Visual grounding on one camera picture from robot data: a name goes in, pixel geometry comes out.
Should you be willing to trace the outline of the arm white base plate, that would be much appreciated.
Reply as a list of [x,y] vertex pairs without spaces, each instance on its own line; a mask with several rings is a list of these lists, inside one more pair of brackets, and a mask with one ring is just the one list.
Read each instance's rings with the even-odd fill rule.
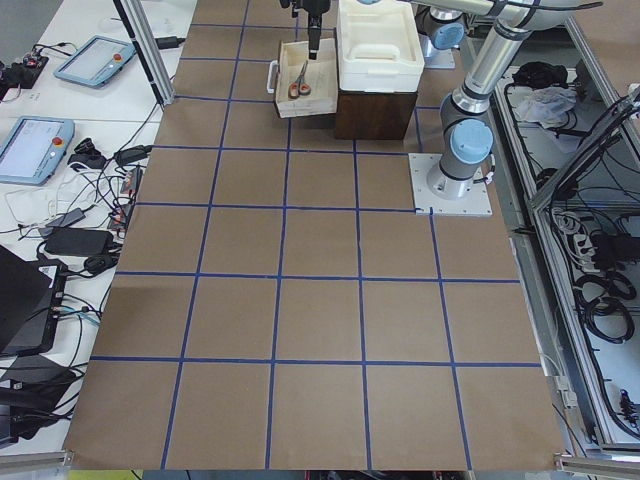
[[482,169],[452,180],[440,169],[441,154],[410,153],[409,172],[417,215],[490,217],[493,213]]

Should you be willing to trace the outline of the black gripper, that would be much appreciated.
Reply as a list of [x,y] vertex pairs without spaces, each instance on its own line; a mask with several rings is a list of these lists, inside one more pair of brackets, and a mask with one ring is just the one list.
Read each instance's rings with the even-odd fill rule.
[[308,13],[308,58],[316,60],[320,47],[320,17],[330,10],[330,0],[280,0],[279,3],[283,9],[291,9],[293,18],[300,10]]

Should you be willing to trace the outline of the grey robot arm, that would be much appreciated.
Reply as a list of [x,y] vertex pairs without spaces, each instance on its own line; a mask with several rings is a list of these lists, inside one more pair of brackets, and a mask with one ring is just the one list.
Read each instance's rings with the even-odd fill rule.
[[579,1],[420,1],[435,14],[461,13],[492,17],[494,24],[464,81],[440,107],[445,150],[427,174],[436,196],[457,201],[465,197],[473,177],[493,146],[485,123],[489,97],[521,44],[532,32],[553,28],[581,5]]

